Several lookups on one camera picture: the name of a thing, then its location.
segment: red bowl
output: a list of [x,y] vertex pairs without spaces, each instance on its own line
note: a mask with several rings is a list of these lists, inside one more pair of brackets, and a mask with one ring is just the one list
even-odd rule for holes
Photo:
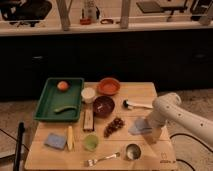
[[115,108],[115,103],[108,96],[99,96],[93,102],[94,115],[101,118],[108,117]]
[[104,95],[114,95],[116,94],[120,89],[120,82],[112,77],[106,77],[102,79],[97,87],[97,90],[99,93]]

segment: orange bowl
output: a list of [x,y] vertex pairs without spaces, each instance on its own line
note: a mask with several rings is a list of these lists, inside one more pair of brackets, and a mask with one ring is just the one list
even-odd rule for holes
[[114,95],[116,94],[120,89],[120,82],[112,77],[106,77],[102,79],[97,87],[97,90],[99,93],[104,95]]

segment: black cable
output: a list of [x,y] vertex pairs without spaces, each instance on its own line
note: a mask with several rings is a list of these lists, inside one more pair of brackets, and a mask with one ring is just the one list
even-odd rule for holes
[[172,139],[175,136],[179,136],[179,135],[187,136],[187,137],[190,137],[190,138],[196,140],[201,145],[203,145],[207,150],[209,150],[211,153],[213,153],[213,150],[210,147],[208,147],[206,144],[204,144],[202,141],[200,141],[198,138],[196,138],[196,137],[194,137],[192,135],[186,134],[186,133],[176,133],[176,134],[173,134],[172,136],[170,136],[170,139]]
[[[7,132],[5,132],[3,129],[0,128],[0,131],[3,132],[4,134],[6,134],[8,137],[12,138],[13,140],[15,140],[16,142],[18,142],[18,140],[16,138],[14,138],[12,135],[8,134]],[[25,145],[22,144],[24,146],[24,148],[29,151],[29,148]]]
[[182,160],[182,159],[176,159],[176,160],[179,161],[179,162],[185,163],[185,164],[186,164],[187,166],[189,166],[193,171],[196,171],[195,168],[194,168],[191,164],[189,164],[187,161]]

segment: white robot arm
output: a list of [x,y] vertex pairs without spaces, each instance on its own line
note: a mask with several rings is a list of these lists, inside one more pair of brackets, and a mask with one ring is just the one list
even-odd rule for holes
[[181,99],[176,93],[168,93],[156,98],[153,101],[153,111],[147,117],[150,126],[162,127],[166,120],[170,119],[213,147],[213,122],[180,108],[180,104]]

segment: wooden table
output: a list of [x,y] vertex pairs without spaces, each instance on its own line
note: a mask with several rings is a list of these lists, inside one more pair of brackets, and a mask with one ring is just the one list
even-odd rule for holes
[[[86,83],[85,87],[96,88],[96,83]],[[121,83],[118,94],[112,96],[115,101],[113,113],[106,119],[95,118],[95,132],[99,137],[98,147],[94,152],[86,151],[82,145],[84,137],[90,133],[83,131],[84,106],[80,114],[80,119],[76,123],[44,123],[39,122],[34,140],[30,147],[25,163],[27,170],[176,170],[177,163],[173,151],[173,146],[169,139],[167,128],[157,141],[153,143],[151,134],[131,135],[128,129],[133,125],[137,117],[147,116],[151,110],[134,109],[127,110],[122,106],[124,99],[135,102],[151,104],[156,97],[155,87],[152,83]],[[113,133],[109,138],[104,138],[104,128],[116,116],[125,121],[125,126]],[[66,136],[68,125],[74,129],[75,145],[74,150],[57,150],[44,145],[48,134],[53,132]],[[85,167],[84,161],[93,158],[101,158],[118,151],[124,151],[125,146],[135,143],[142,150],[142,155],[138,160],[128,161],[125,156],[116,159],[102,161],[93,167]]]

